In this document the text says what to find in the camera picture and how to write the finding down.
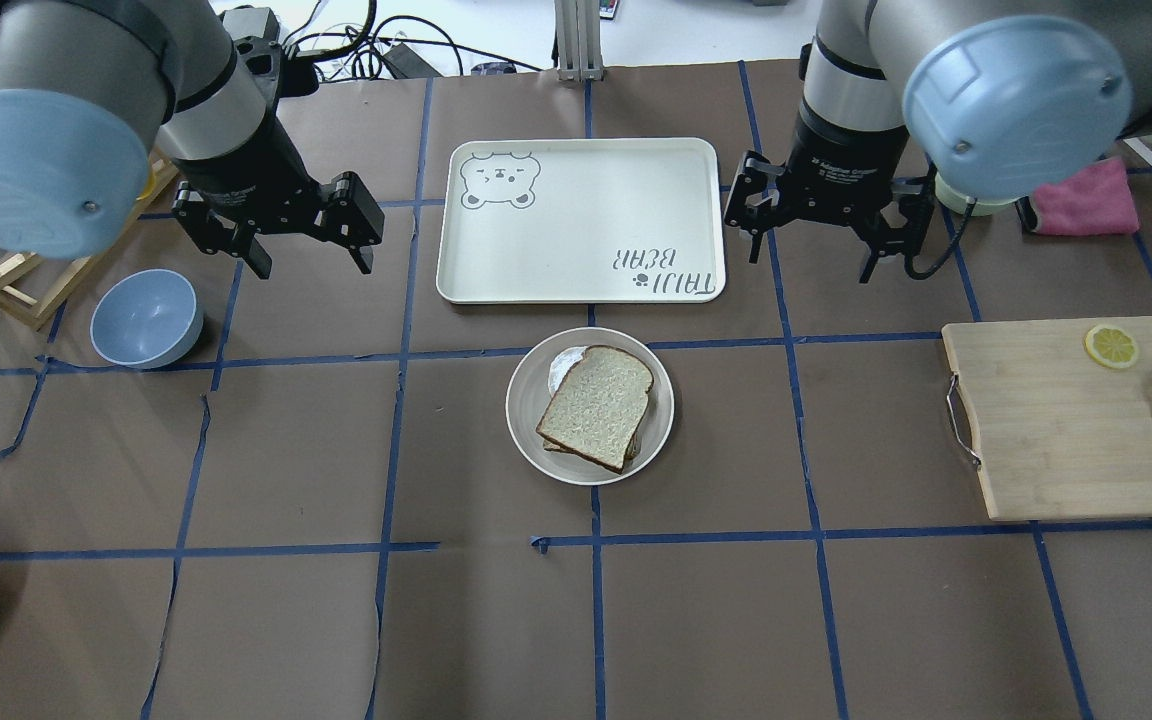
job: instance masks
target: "white plate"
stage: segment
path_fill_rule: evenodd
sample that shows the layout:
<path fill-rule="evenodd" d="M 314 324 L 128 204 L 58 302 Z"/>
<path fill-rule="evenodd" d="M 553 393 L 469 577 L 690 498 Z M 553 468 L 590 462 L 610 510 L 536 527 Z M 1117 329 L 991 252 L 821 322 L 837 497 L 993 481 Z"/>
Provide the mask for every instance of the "white plate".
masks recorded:
<path fill-rule="evenodd" d="M 589 460 L 568 455 L 566 452 L 550 452 L 541 447 L 541 438 L 536 434 L 536 424 L 550 406 L 550 363 L 568 347 L 579 344 L 608 344 L 634 355 L 652 370 L 652 391 L 647 394 L 647 411 L 639 425 L 639 455 L 630 460 L 622 473 L 600 468 Z M 673 384 L 660 364 L 659 357 L 647 346 L 626 333 L 607 328 L 575 328 L 558 333 L 526 353 L 524 359 L 513 370 L 509 389 L 503 396 L 503 416 L 509 425 L 509 435 L 518 446 L 518 452 L 541 473 L 550 478 L 570 483 L 573 486 L 605 486 L 637 473 L 652 462 L 664 447 L 664 441 L 673 429 Z"/>
<path fill-rule="evenodd" d="M 450 302 L 707 302 L 727 282 L 718 156 L 696 137 L 476 141 L 452 154 Z"/>

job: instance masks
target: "cutting board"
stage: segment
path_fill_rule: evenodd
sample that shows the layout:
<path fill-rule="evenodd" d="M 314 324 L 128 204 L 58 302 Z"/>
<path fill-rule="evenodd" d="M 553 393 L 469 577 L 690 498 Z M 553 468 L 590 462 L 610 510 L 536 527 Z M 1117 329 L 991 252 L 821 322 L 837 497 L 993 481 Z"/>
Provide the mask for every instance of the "cutting board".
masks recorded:
<path fill-rule="evenodd" d="M 1097 365 L 1083 336 L 1137 338 L 1127 370 Z M 993 520 L 1152 516 L 1152 316 L 945 325 L 945 351 Z"/>

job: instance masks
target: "lemon half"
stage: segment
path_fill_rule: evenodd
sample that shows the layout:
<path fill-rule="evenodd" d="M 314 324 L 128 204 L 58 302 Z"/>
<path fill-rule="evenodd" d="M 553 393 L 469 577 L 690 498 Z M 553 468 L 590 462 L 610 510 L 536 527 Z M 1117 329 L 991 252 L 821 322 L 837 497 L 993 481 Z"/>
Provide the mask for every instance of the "lemon half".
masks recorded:
<path fill-rule="evenodd" d="M 1083 348 L 1092 361 L 1115 370 L 1130 367 L 1140 357 L 1140 347 L 1135 338 L 1117 325 L 1096 325 L 1083 338 Z"/>

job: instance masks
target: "folded cloth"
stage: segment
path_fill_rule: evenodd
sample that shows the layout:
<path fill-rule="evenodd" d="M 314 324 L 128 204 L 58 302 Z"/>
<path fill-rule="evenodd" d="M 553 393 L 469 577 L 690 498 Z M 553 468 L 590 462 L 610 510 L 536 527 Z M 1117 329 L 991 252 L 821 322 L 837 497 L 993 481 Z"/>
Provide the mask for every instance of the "folded cloth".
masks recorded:
<path fill-rule="evenodd" d="M 1039 234 L 1130 234 L 1140 228 L 1123 158 L 1093 162 L 1073 177 L 1016 200 L 1020 220 Z"/>

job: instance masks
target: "bear face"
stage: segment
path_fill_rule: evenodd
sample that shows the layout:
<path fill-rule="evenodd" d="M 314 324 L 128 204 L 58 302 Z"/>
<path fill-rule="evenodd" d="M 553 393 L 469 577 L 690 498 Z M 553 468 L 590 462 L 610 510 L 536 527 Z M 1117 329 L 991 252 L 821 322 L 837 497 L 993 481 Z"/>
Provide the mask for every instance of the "bear face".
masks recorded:
<path fill-rule="evenodd" d="M 532 158 L 531 152 L 475 154 L 461 164 L 461 179 L 465 181 L 461 205 L 477 210 L 488 202 L 508 202 L 515 209 L 526 209 L 536 202 L 532 184 L 539 174 L 540 160 Z"/>

